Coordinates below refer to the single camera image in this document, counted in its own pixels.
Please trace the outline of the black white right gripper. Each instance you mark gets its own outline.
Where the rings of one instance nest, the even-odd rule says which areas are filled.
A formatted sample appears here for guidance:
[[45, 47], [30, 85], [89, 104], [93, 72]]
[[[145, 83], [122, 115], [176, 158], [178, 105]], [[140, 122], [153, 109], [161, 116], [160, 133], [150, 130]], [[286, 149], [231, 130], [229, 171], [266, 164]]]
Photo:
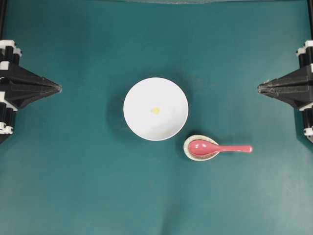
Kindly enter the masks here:
[[296, 54], [300, 68], [260, 84], [258, 93], [299, 108], [304, 135], [313, 142], [313, 41], [306, 41]]

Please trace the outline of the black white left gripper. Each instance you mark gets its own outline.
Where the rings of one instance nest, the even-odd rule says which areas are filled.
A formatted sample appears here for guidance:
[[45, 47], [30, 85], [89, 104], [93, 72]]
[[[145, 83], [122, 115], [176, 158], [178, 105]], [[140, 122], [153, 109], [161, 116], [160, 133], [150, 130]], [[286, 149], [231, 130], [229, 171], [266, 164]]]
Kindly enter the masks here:
[[[14, 133], [16, 113], [39, 99], [60, 93], [62, 88], [49, 79], [36, 75], [22, 67], [20, 48], [13, 40], [0, 41], [0, 142]], [[41, 87], [10, 87], [33, 85]]]

